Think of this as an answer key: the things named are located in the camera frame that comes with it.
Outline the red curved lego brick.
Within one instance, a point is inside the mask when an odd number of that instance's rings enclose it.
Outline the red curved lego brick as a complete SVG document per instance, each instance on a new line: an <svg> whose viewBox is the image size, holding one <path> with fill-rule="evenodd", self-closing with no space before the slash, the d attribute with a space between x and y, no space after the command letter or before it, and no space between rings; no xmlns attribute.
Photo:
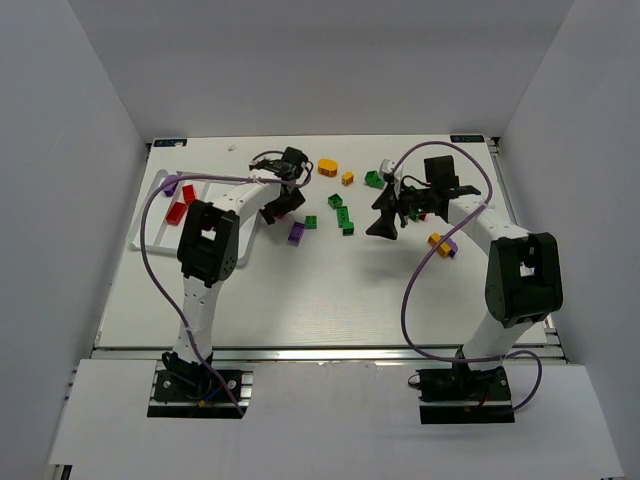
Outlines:
<svg viewBox="0 0 640 480"><path fill-rule="evenodd" d="M184 185L182 187L182 198L187 206L190 206L197 200L197 192L192 184Z"/></svg>

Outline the small red lego brick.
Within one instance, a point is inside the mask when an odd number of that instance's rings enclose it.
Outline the small red lego brick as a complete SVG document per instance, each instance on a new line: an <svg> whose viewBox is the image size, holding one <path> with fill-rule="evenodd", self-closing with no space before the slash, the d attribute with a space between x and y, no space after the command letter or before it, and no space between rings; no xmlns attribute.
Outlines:
<svg viewBox="0 0 640 480"><path fill-rule="evenodd" d="M175 202L165 217L166 223L172 226L179 225L187 210L188 206L186 204Z"/></svg>

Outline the purple rounded lego brick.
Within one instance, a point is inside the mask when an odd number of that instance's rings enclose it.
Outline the purple rounded lego brick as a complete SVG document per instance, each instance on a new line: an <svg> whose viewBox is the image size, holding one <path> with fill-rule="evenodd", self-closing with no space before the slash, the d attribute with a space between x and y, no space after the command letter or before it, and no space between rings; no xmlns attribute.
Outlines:
<svg viewBox="0 0 640 480"><path fill-rule="evenodd" d="M176 189L176 184L171 183L171 184L165 185L162 192L164 193L165 196L171 197L174 195L175 189Z"/></svg>

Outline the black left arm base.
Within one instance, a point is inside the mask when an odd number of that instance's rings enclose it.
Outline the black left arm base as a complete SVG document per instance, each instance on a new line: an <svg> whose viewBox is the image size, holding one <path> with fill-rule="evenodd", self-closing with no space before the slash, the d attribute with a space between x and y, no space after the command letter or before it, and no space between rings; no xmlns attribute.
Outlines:
<svg viewBox="0 0 640 480"><path fill-rule="evenodd" d="M248 408L250 372L218 370L165 352L154 376L147 417L156 419L241 419Z"/></svg>

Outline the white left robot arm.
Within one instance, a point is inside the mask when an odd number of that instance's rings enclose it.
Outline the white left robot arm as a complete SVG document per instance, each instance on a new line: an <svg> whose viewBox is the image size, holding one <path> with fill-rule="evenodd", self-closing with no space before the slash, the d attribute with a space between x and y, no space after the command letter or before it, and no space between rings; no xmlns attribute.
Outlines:
<svg viewBox="0 0 640 480"><path fill-rule="evenodd" d="M237 267L243 225L257 215L272 224L305 202L296 185L302 174L310 173L309 159L302 151L288 147L278 159L253 162L250 170L258 174L256 180L243 181L211 202L196 200L188 207L177 249L184 319L172 348L172 355L187 365L210 361L217 298Z"/></svg>

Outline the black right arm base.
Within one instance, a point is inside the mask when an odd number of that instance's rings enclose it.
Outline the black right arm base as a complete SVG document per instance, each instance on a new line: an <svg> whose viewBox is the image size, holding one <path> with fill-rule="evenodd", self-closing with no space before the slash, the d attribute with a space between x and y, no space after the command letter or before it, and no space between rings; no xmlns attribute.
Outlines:
<svg viewBox="0 0 640 480"><path fill-rule="evenodd" d="M418 392L422 425L511 424L511 390L503 367L470 371L455 364L418 370L408 381Z"/></svg>

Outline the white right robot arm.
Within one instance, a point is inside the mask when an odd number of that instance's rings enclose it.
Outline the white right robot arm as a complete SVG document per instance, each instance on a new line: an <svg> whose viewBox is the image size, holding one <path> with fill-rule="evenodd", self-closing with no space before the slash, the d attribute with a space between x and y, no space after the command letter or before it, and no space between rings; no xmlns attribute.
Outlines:
<svg viewBox="0 0 640 480"><path fill-rule="evenodd" d="M396 219L406 226L411 215L433 213L465 233L487 255L487 313L461 347L457 362L471 371L498 368L524 332L562 305L555 237L513 224L488 205L480 190L462 186L452 156L425 161L424 188L404 185L402 169L391 160L382 162L379 175L386 186L372 205L380 217L366 230L368 235L395 240Z"/></svg>

